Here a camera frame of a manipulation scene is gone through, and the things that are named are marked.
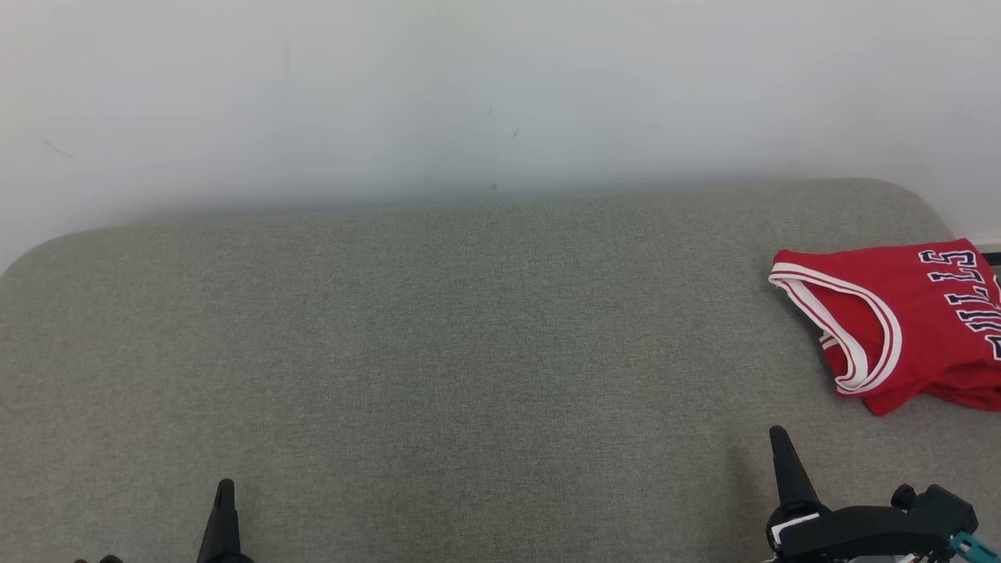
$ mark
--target white striped trim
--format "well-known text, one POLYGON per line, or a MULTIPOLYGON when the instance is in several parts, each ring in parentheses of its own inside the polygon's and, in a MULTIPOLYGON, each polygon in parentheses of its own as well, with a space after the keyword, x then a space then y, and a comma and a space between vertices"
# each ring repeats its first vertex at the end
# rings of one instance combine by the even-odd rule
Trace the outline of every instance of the white striped trim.
POLYGON ((793 299, 793 303, 800 307, 814 323, 834 336, 845 352, 849 365, 848 372, 840 378, 835 378, 835 382, 843 394, 854 395, 872 391, 893 374, 900 361, 903 332, 897 317, 883 300, 855 284, 790 262, 776 262, 772 266, 772 274, 769 275, 768 279, 786 290, 790 298, 793 299), (834 316, 810 292, 807 284, 856 296, 872 309, 883 329, 883 350, 879 362, 871 373, 868 370, 868 359, 865 351, 862 350, 858 341, 835 321, 834 316))

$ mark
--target black object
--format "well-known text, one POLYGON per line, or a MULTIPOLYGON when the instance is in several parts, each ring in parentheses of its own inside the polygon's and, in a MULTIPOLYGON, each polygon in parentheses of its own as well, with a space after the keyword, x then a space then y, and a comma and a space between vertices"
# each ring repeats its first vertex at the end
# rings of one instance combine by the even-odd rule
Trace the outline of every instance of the black object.
POLYGON ((236 518, 236 492, 229 479, 219 481, 215 503, 205 524, 197 563, 253 563, 240 552, 240 525, 236 518))
POLYGON ((831 511, 817 498, 786 430, 774 426, 769 434, 780 506, 769 518, 766 533, 781 561, 826 563, 912 553, 927 557, 929 563, 948 561, 955 555, 949 547, 953 536, 977 529, 973 507, 938 485, 920 495, 903 485, 893 494, 893 507, 831 511), (816 516, 783 528, 774 537, 775 526, 812 515, 816 516))

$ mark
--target black knob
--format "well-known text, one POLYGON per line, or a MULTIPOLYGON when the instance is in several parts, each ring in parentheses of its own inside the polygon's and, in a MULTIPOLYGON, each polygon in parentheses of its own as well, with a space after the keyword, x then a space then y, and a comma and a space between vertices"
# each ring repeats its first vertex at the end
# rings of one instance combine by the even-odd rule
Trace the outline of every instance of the black knob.
POLYGON ((911 510, 911 506, 914 505, 914 499, 916 498, 918 498, 918 495, 914 492, 914 487, 901 485, 897 487, 897 490, 893 493, 893 497, 890 498, 890 505, 900 510, 911 510))

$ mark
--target red fabric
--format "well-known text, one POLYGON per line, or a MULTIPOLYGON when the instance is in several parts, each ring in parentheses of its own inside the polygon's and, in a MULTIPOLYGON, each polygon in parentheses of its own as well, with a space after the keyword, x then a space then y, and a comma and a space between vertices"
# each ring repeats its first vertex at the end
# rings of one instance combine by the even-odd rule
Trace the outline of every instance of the red fabric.
POLYGON ((969 240, 782 250, 769 280, 824 330, 838 395, 877 416, 920 393, 1001 411, 1001 289, 969 240))

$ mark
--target basketball jersey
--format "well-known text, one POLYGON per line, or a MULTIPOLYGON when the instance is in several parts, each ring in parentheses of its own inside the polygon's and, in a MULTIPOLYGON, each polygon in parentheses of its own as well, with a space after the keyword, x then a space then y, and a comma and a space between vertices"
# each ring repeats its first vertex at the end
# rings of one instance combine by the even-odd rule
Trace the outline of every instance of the basketball jersey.
POLYGON ((769 282, 823 331, 838 395, 877 416, 920 393, 1001 411, 1001 289, 969 240, 781 250, 769 282))

